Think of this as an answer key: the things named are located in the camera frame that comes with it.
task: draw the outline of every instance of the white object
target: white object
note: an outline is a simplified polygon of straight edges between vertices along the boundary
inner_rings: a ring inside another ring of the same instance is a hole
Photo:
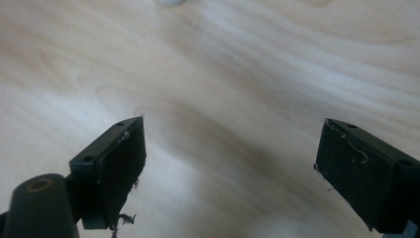
[[[185,2],[185,0],[159,0],[160,3],[164,4],[164,5],[170,5],[170,6],[174,6],[174,5],[179,5],[183,2]]]

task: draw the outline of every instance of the light wood surface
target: light wood surface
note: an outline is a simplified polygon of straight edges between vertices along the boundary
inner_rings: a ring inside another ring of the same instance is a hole
[[[326,117],[420,158],[419,26],[416,0],[1,0],[0,209],[144,113],[120,238],[380,237],[312,165]]]

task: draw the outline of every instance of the black plastic part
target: black plastic part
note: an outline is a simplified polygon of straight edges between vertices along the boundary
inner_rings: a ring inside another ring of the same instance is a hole
[[[326,119],[314,169],[370,230],[401,234],[417,215],[420,163],[357,126]]]
[[[69,162],[66,184],[85,229],[114,229],[146,162],[143,117],[121,121]]]
[[[16,187],[3,237],[78,237],[64,178],[44,175]]]

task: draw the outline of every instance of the wooden table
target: wooden table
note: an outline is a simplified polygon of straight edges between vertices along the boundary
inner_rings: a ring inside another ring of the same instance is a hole
[[[120,238],[380,237],[312,165],[326,117],[420,158],[419,13],[415,0],[2,0],[0,209],[144,113],[147,166],[123,208],[137,219]]]

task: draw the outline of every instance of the screw hole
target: screw hole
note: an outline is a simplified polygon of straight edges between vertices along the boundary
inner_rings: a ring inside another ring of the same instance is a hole
[[[88,157],[85,157],[85,158],[83,159],[83,162],[91,162],[91,161],[93,161],[94,159],[95,159],[94,157],[88,156]]]
[[[407,160],[398,160],[399,163],[401,163],[404,166],[412,166],[413,163]]]

